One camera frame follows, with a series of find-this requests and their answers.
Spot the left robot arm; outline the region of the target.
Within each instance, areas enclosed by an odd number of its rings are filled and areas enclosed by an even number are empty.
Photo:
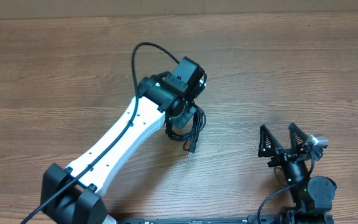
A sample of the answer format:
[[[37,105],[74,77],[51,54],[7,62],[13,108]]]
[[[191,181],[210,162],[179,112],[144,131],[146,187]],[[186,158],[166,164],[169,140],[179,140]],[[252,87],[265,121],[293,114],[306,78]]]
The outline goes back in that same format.
[[[117,223],[103,202],[113,179],[162,126],[194,153],[205,118],[194,100],[205,87],[204,69],[188,57],[172,72],[143,78],[125,113],[94,146],[65,168],[52,164],[45,171],[41,211],[55,223]]]

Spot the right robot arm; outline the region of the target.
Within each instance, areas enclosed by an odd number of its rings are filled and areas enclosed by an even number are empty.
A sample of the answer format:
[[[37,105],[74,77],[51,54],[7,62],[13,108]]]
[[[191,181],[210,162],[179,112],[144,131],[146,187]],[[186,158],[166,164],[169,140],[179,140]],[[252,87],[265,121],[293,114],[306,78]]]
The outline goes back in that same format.
[[[312,176],[315,162],[323,157],[328,139],[320,134],[304,133],[295,123],[288,127],[291,147],[285,149],[266,125],[260,127],[259,157],[268,157],[269,167],[283,172],[284,188],[269,195],[259,206],[256,221],[262,223],[333,223],[331,211],[337,184],[329,177]],[[292,207],[284,207],[278,215],[262,215],[264,205],[289,191]]]

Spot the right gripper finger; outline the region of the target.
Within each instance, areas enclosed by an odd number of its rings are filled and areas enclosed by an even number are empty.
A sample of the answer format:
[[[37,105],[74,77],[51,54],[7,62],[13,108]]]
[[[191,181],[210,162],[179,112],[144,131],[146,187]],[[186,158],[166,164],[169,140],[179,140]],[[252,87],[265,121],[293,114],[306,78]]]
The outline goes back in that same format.
[[[290,133],[291,148],[295,152],[304,152],[303,145],[308,139],[308,135],[304,133],[295,123],[291,123],[288,127]]]
[[[260,127],[258,157],[272,157],[282,150],[282,145],[265,124]]]

